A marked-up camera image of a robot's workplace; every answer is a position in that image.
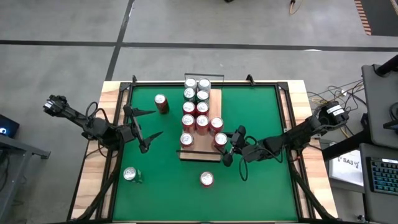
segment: green table surface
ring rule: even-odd
[[[133,107],[157,110],[156,94],[163,93],[168,114],[158,112],[137,118],[144,137],[164,131],[141,154],[138,142],[125,145],[116,194],[114,221],[297,221],[287,160],[271,159],[248,164],[248,181],[239,176],[235,155],[231,167],[222,162],[181,161],[180,149],[183,87],[134,89]],[[247,135],[265,138],[282,133],[281,117],[273,86],[225,86],[222,92],[224,131],[244,125]],[[141,170],[142,184],[124,180],[123,170]],[[213,173],[215,182],[205,188],[200,174]]]

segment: can lid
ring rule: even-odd
[[[155,96],[156,103],[163,103],[164,101],[166,101],[166,97],[163,94],[158,94]]]
[[[186,86],[194,87],[197,84],[197,81],[194,78],[188,78],[185,80]]]
[[[215,128],[220,128],[223,125],[223,120],[219,117],[211,119],[211,125]]]
[[[219,145],[225,145],[226,142],[228,141],[228,138],[224,133],[217,133],[216,136],[214,137],[215,141]]]
[[[193,124],[194,120],[195,120],[195,119],[194,119],[193,116],[190,115],[190,114],[186,114],[186,115],[184,115],[184,116],[182,117],[182,123],[185,124],[185,125],[191,125],[191,124]]]
[[[195,90],[193,90],[193,88],[186,88],[184,90],[184,96],[187,98],[192,98],[193,96],[195,96]]]
[[[195,105],[188,101],[182,105],[182,109],[186,112],[192,112],[195,109]]]
[[[205,115],[200,115],[200,116],[197,118],[197,123],[198,123],[200,126],[206,126],[206,125],[209,123],[209,118],[208,118],[207,116],[205,116]]]
[[[207,78],[202,78],[199,80],[199,85],[202,87],[208,87],[210,86],[210,81]]]
[[[206,112],[209,110],[209,105],[206,102],[200,102],[197,108],[199,112]]]
[[[205,186],[209,186],[214,182],[214,177],[213,174],[211,172],[203,172],[200,175],[200,182],[205,185]]]
[[[206,100],[206,99],[209,98],[209,93],[206,92],[206,91],[201,90],[201,91],[198,92],[198,98],[200,100]]]
[[[136,177],[136,169],[134,167],[127,167],[123,172],[123,177],[126,180],[132,180]]]
[[[184,145],[190,145],[193,142],[193,136],[190,133],[183,133],[180,137],[180,142]]]

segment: gray floor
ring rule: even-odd
[[[136,0],[125,42],[398,47],[397,37],[364,33],[353,0],[306,0],[294,16],[289,1]],[[110,41],[119,34],[127,0],[2,0],[0,40]],[[65,95],[83,111],[99,98],[113,47],[0,45],[0,113],[21,123],[18,139],[52,151],[34,159],[10,223],[62,222],[75,188],[86,141],[70,122],[42,112],[50,94]],[[122,48],[113,80],[181,80],[185,72],[220,73],[226,79],[305,80],[324,91],[361,78],[361,66],[395,53],[288,50]],[[363,105],[350,113],[361,130]],[[339,131],[325,139],[340,141]],[[363,213],[361,195],[333,189],[339,217]]]

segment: red soda can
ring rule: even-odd
[[[205,115],[200,115],[196,121],[197,133],[206,135],[209,132],[209,118]]]
[[[192,116],[195,116],[195,114],[196,114],[196,111],[195,111],[195,104],[192,103],[192,102],[185,102],[185,103],[182,105],[182,113],[183,113],[184,115],[190,114],[190,115],[192,115]]]
[[[224,127],[224,121],[221,118],[215,117],[215,118],[211,119],[210,125],[209,125],[210,134],[212,136],[215,136],[217,133],[219,133],[223,130],[223,127]]]
[[[193,136],[190,133],[182,133],[180,137],[180,145],[182,149],[192,149]]]
[[[200,174],[200,183],[204,186],[204,187],[210,187],[213,185],[214,183],[214,176],[211,172],[203,172]]]
[[[226,143],[228,142],[228,137],[224,133],[217,133],[214,137],[213,144],[218,149],[224,149]]]
[[[167,114],[170,110],[169,102],[167,102],[166,96],[163,94],[155,96],[155,104],[161,114]]]
[[[182,129],[186,133],[193,133],[195,131],[195,118],[186,114],[182,117]]]
[[[205,102],[200,102],[197,104],[198,115],[208,116],[209,114],[209,104]]]

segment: soda can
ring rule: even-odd
[[[180,137],[180,145],[182,149],[192,149],[193,136],[190,133],[182,133]]]
[[[206,102],[200,102],[197,104],[197,115],[209,115],[209,104]]]
[[[221,132],[224,127],[224,121],[219,118],[215,117],[211,119],[210,125],[209,125],[209,131],[212,136],[215,136],[217,133]]]
[[[204,186],[204,187],[210,187],[213,185],[214,183],[214,176],[211,172],[203,172],[200,174],[200,183]]]
[[[194,78],[188,78],[185,80],[184,87],[185,88],[193,88],[193,90],[195,90],[195,92],[196,92],[198,89],[198,83]]]
[[[144,181],[141,171],[134,167],[127,167],[123,172],[123,177],[125,180],[135,183],[142,183]]]
[[[195,103],[195,90],[193,88],[187,88],[184,90],[184,100]]]
[[[198,103],[200,102],[206,102],[209,103],[209,93],[206,91],[199,91],[197,94],[197,98],[198,98]]]
[[[192,102],[189,102],[189,101],[185,102],[182,105],[182,114],[184,114],[184,115],[190,114],[195,117],[195,115],[196,115],[195,104]]]
[[[166,96],[163,94],[158,94],[155,96],[155,104],[159,110],[159,113],[161,114],[167,114],[170,110],[169,102],[167,101]]]
[[[199,80],[198,89],[199,91],[203,90],[209,93],[211,89],[210,80],[208,80],[207,78],[202,78],[201,80]]]
[[[228,142],[228,137],[224,133],[217,133],[214,137],[213,144],[218,149],[224,149],[226,143]]]
[[[195,118],[186,114],[182,117],[182,129],[186,133],[194,133],[195,132]]]
[[[196,121],[197,133],[206,135],[209,132],[209,118],[205,115],[200,115]]]

